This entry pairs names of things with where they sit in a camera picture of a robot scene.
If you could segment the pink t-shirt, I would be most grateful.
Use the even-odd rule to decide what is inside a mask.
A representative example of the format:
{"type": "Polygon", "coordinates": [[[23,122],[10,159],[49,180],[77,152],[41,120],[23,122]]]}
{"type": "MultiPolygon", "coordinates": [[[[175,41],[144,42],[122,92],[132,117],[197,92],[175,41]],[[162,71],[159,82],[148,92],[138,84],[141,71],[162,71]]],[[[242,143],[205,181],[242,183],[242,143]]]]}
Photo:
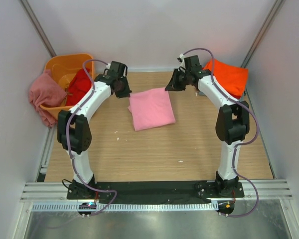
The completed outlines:
{"type": "Polygon", "coordinates": [[[155,88],[132,93],[128,107],[135,131],[165,126],[176,122],[168,91],[155,88]]]}

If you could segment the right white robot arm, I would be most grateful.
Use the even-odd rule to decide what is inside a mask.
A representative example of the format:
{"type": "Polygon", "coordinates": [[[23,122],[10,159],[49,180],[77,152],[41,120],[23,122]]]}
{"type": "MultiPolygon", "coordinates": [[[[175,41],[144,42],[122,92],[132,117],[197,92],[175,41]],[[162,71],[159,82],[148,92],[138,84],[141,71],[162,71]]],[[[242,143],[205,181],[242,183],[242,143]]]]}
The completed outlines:
{"type": "Polygon", "coordinates": [[[196,185],[200,198],[231,197],[238,188],[237,172],[241,144],[250,130],[249,105],[239,103],[218,82],[213,70],[204,70],[197,55],[178,58],[180,66],[175,68],[166,91],[184,91],[193,85],[203,92],[218,109],[215,131],[222,142],[221,159],[213,182],[196,185]]]}

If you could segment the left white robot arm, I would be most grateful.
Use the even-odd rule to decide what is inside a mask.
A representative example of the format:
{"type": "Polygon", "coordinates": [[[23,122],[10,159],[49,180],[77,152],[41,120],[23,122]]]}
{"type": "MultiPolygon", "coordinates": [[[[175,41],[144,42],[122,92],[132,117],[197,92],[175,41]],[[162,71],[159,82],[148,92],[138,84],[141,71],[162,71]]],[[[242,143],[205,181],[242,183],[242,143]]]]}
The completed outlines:
{"type": "Polygon", "coordinates": [[[71,159],[73,180],[67,186],[68,199],[91,199],[99,190],[90,167],[88,148],[92,142],[89,121],[99,106],[111,95],[129,97],[127,74],[124,63],[112,61],[95,79],[83,68],[91,88],[71,109],[61,110],[57,119],[57,141],[71,159]]]}

